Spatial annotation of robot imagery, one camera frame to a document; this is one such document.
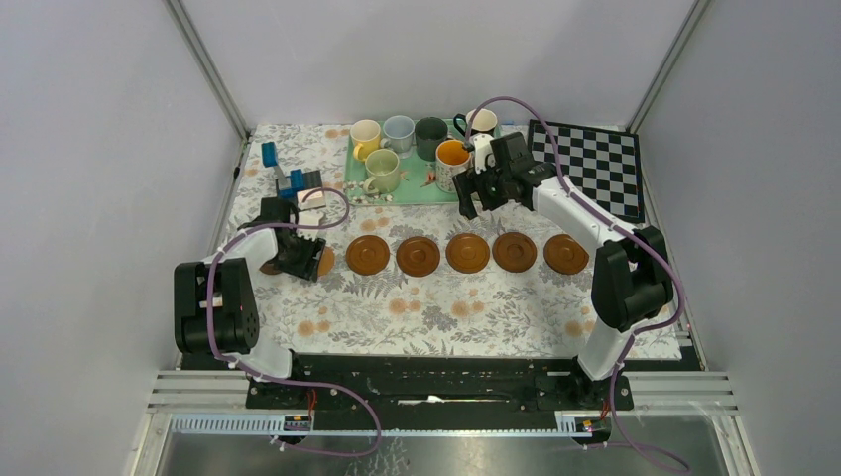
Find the small dark wooden coaster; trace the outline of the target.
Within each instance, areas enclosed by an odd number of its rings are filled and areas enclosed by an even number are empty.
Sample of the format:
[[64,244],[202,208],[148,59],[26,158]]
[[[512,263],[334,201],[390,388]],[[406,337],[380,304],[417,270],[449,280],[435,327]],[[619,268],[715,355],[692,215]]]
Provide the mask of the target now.
[[269,276],[276,276],[281,274],[284,270],[282,265],[277,260],[271,260],[264,263],[259,271]]

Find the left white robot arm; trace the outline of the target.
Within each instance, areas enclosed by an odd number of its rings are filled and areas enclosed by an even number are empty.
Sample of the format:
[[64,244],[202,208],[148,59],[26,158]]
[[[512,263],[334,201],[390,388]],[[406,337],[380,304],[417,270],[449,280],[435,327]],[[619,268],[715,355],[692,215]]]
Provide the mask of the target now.
[[261,334],[254,282],[266,268],[315,282],[325,249],[317,236],[323,214],[300,211],[279,197],[261,201],[256,218],[228,243],[174,271],[175,343],[182,355],[208,356],[271,382],[286,408],[306,398],[306,379],[293,371],[294,351]]

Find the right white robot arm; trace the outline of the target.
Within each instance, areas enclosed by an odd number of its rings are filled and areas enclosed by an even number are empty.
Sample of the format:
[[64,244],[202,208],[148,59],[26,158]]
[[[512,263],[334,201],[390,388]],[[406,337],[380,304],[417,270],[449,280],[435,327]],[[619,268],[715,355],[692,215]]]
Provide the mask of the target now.
[[598,320],[560,390],[579,407],[596,407],[613,396],[638,332],[674,297],[662,234],[606,212],[559,164],[536,161],[520,133],[480,134],[458,142],[457,149],[469,159],[467,170],[452,180],[462,216],[475,218],[477,204],[490,211],[514,201],[558,225],[592,258],[591,301]]

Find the small light wooden coaster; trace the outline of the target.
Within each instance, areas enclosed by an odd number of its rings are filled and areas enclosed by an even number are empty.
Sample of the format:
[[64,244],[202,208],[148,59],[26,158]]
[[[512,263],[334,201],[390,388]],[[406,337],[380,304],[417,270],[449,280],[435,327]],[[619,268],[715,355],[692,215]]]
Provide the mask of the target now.
[[332,248],[326,246],[321,253],[317,268],[317,275],[321,278],[326,276],[335,266],[335,253]]

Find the brown wooden coaster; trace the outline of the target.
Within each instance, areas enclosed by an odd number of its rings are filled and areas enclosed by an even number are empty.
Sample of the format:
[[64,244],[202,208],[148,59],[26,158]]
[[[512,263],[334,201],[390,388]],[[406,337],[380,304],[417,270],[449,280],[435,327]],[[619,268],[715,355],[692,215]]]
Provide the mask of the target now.
[[482,237],[473,233],[461,233],[449,240],[445,256],[449,266],[457,272],[475,274],[487,266],[491,250]]
[[437,269],[440,252],[437,244],[431,239],[415,236],[400,244],[396,259],[404,274],[421,278],[432,274]]
[[390,261],[387,242],[375,235],[363,235],[347,247],[346,263],[351,271],[361,276],[371,276],[383,271]]
[[537,260],[537,246],[531,238],[519,232],[508,232],[494,241],[492,254],[497,265],[511,273],[523,273]]
[[568,234],[549,238],[543,247],[543,257],[554,271],[563,275],[578,274],[589,262],[588,253]]

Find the black white chessboard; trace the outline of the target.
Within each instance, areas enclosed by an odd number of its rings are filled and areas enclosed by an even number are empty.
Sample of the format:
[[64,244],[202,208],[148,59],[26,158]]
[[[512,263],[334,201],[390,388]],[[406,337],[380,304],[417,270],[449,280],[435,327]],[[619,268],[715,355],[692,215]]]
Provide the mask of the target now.
[[563,173],[583,194],[628,223],[646,221],[638,135],[531,120],[528,145],[536,161],[555,163],[552,142],[558,145]]

